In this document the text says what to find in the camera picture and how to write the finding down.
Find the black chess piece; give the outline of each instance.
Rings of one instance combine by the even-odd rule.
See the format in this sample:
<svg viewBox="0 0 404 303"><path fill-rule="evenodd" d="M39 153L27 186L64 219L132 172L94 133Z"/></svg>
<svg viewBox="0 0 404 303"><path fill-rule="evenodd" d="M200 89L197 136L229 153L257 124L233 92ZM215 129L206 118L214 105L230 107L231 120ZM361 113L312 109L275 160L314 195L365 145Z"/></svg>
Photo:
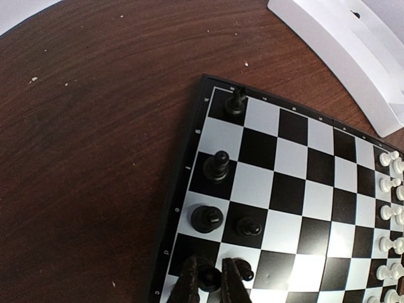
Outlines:
<svg viewBox="0 0 404 303"><path fill-rule="evenodd" d="M246 110L247 92L245 88L236 88L233 95L225 101L225 113L237 117Z"/></svg>
<svg viewBox="0 0 404 303"><path fill-rule="evenodd" d="M254 272L251 270L251 265L246 260L236 259L234 260L234 264L236 265L237 270L244 281L248 282L254 278Z"/></svg>
<svg viewBox="0 0 404 303"><path fill-rule="evenodd" d="M191 215L191 225L202 234L214 231L222 223L223 213L213 206L200 206Z"/></svg>
<svg viewBox="0 0 404 303"><path fill-rule="evenodd" d="M229 155L221 150L214 156L210 156L203 164L203 173L206 178L214 183L222 182L229 173Z"/></svg>
<svg viewBox="0 0 404 303"><path fill-rule="evenodd" d="M250 217L244 217L237 222L236 230L243 237L256 236L262 233L263 227Z"/></svg>
<svg viewBox="0 0 404 303"><path fill-rule="evenodd" d="M204 258L197 257L198 287L204 292L215 292L222 285L222 273L214 267L213 263Z"/></svg>

